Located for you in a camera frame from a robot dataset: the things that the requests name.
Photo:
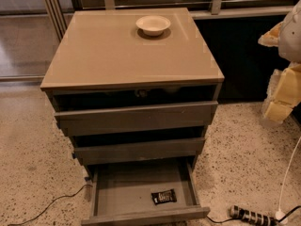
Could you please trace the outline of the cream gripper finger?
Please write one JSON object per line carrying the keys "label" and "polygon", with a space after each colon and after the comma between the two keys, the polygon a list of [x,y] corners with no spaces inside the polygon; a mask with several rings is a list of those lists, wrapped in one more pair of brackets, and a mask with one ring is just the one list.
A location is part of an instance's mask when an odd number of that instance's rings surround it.
{"label": "cream gripper finger", "polygon": [[274,70],[262,104],[266,120],[283,122],[301,103],[301,64],[291,63],[284,71]]}
{"label": "cream gripper finger", "polygon": [[258,44],[266,47],[278,47],[278,37],[282,22],[273,26],[269,31],[264,33],[258,39]]}

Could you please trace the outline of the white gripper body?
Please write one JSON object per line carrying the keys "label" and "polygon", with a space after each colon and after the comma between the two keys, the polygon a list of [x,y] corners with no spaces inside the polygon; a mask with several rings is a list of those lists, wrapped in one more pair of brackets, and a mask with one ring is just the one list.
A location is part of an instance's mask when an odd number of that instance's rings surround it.
{"label": "white gripper body", "polygon": [[278,53],[291,62],[301,62],[301,0],[283,20],[278,37]]}

